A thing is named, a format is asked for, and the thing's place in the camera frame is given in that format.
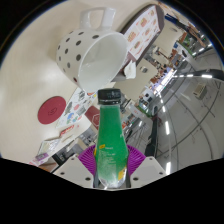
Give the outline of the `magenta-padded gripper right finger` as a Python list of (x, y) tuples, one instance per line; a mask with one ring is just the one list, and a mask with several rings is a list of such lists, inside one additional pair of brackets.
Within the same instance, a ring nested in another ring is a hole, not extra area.
[(146, 157), (133, 146), (128, 145), (127, 188), (140, 188), (166, 176), (165, 170), (153, 157)]

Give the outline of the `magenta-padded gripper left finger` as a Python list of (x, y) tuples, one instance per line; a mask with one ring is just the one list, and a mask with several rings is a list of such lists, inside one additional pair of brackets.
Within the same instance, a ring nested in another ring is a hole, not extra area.
[(84, 188), (97, 187), (99, 181), (94, 150), (95, 146), (92, 145), (80, 155), (74, 154), (54, 172), (54, 175)]

